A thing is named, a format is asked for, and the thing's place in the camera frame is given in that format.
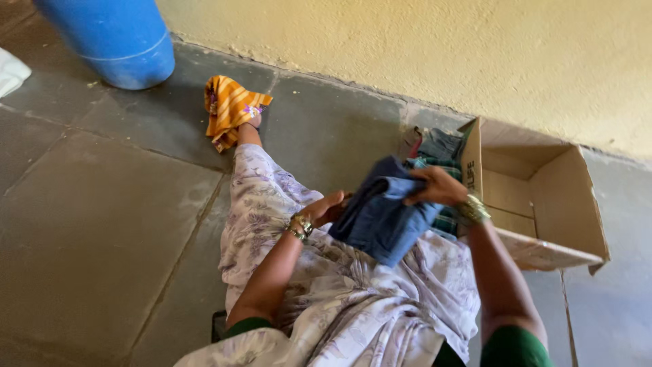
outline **yellow striped fabric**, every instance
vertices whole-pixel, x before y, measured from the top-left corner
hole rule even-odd
[[[238,140],[236,128],[258,114],[261,105],[269,106],[271,101],[272,97],[250,92],[228,76],[213,76],[204,88],[204,107],[209,113],[206,136],[213,137],[213,145],[222,153]]]

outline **green checkered fabric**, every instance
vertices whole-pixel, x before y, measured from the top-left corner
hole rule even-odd
[[[436,159],[431,157],[408,158],[407,165],[411,168],[426,168],[427,166],[440,166],[455,180],[462,182],[462,166],[453,159]],[[457,220],[455,220],[456,211],[450,206],[444,209],[435,217],[432,227],[440,231],[457,236]]]

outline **white cloth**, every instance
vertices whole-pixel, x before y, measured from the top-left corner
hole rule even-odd
[[[32,70],[16,56],[0,48],[0,98],[23,85]]]
[[[234,160],[219,266],[227,311],[289,217],[323,197],[259,146],[239,146]],[[431,366],[444,339],[468,361],[480,300],[465,244],[427,231],[388,268],[327,231],[315,229],[304,246],[278,329],[209,345],[176,366]]]

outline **textured plaster wall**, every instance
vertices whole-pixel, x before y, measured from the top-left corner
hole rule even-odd
[[[652,158],[650,0],[157,0],[189,42]]]

